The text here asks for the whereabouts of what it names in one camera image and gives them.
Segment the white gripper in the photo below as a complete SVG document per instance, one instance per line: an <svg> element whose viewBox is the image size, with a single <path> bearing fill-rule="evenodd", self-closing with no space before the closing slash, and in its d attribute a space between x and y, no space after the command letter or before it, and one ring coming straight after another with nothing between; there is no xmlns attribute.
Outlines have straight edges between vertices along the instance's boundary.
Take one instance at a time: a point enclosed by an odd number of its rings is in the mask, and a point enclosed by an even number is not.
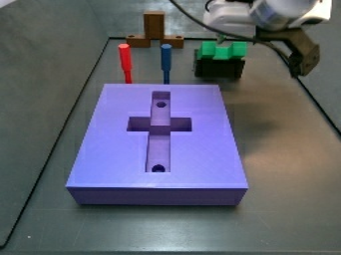
<svg viewBox="0 0 341 255"><path fill-rule="evenodd" d="M327 22L333 0L208 0L203 24L247 35L256 28L275 32ZM220 45L224 35L216 34Z"/></svg>

